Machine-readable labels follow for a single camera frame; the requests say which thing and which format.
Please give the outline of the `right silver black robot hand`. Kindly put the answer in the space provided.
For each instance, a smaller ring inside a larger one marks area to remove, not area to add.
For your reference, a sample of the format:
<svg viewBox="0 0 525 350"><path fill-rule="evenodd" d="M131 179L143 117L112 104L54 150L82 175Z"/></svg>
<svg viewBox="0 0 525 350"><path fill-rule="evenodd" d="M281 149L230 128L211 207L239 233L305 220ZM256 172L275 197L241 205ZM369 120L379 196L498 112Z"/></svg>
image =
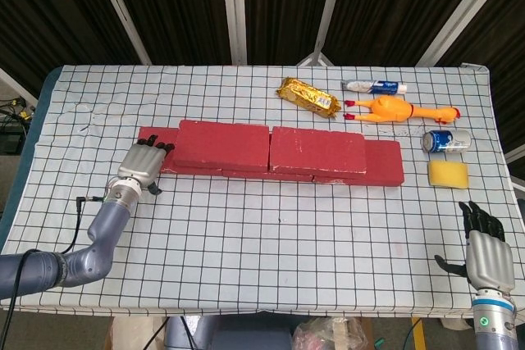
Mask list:
<svg viewBox="0 0 525 350"><path fill-rule="evenodd" d="M467 241L465 263L450 264L435 255L436 263L445 272L465 278L476 290L511 293L515 288L513 254L502 223L473 201L460 202L459 208Z"/></svg>

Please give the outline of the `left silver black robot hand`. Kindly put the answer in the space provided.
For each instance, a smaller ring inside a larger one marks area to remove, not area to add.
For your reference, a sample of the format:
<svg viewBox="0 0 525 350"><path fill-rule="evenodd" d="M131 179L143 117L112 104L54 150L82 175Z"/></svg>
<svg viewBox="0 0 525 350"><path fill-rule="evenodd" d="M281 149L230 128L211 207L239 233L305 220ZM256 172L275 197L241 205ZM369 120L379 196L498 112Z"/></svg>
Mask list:
<svg viewBox="0 0 525 350"><path fill-rule="evenodd" d="M141 189L147 189L152 195L159 195L162 190L156 179L167 155L175 149L174 143L157 141L158 135L151 134L147 139L138 139L120 164L117 176L136 180Z"/></svg>

